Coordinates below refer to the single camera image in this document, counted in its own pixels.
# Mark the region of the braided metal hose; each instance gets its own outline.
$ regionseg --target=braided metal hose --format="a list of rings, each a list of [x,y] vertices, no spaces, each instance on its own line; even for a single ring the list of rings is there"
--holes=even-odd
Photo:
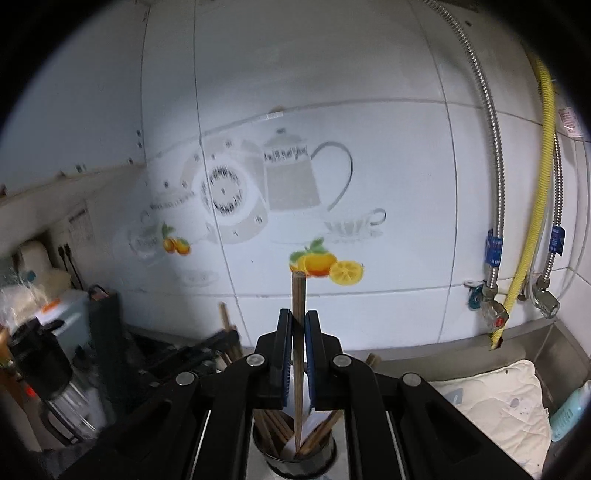
[[[472,73],[478,84],[480,99],[484,106],[486,114],[486,123],[488,125],[489,139],[491,143],[492,154],[495,158],[495,175],[496,175],[496,203],[495,203],[495,223],[492,228],[494,237],[503,237],[503,228],[505,224],[505,167],[503,165],[503,151],[501,145],[501,130],[499,128],[499,121],[496,116],[495,103],[492,99],[491,90],[480,61],[474,52],[474,48],[470,43],[466,33],[463,31],[460,22],[451,14],[447,8],[435,0],[423,0],[427,6],[439,14],[447,24],[452,28],[457,39],[460,41],[464,53],[468,58]],[[496,291],[496,281],[499,276],[499,267],[490,266],[486,278],[486,286]]]
[[[554,132],[554,217],[552,223],[554,226],[560,226],[562,223],[562,191],[562,155],[560,153],[558,135]],[[544,285],[550,285],[550,274],[552,273],[555,256],[555,252],[548,251],[544,271],[540,276]]]

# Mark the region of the white bottle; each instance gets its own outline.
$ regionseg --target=white bottle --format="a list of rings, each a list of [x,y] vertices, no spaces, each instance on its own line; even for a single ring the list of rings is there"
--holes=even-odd
[[[553,442],[561,440],[577,424],[583,416],[589,400],[591,400],[591,380],[586,381],[581,388],[572,392],[550,418]]]

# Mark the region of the lemon slice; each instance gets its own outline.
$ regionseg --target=lemon slice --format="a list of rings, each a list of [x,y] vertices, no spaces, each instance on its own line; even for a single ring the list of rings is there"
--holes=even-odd
[[[330,267],[330,279],[337,285],[355,285],[363,277],[363,265],[341,260]]]

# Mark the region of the teapot handle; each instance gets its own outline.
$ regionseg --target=teapot handle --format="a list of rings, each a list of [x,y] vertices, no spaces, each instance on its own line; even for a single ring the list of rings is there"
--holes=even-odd
[[[337,198],[335,198],[335,200],[330,205],[328,205],[328,207],[326,208],[328,211],[331,211],[333,208],[335,208],[336,204],[339,203],[339,201],[341,200],[341,198],[343,197],[343,195],[345,194],[345,192],[349,188],[349,184],[351,183],[351,178],[353,177],[353,157],[351,156],[351,152],[349,151],[349,149],[347,147],[345,147],[343,144],[338,143],[338,142],[324,142],[324,143],[321,143],[320,145],[318,145],[318,147],[316,147],[316,150],[314,150],[312,155],[310,155],[310,159],[314,160],[314,157],[316,156],[316,154],[320,150],[322,150],[324,147],[340,148],[349,157],[349,178],[347,179],[347,182],[345,183],[345,186],[343,187],[343,189],[337,195]]]

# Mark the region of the teapot lid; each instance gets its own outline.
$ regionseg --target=teapot lid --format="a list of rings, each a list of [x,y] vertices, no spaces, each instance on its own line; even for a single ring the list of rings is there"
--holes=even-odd
[[[275,133],[276,135],[265,144],[266,147],[282,147],[303,142],[299,135],[288,134],[285,128],[278,128]]]

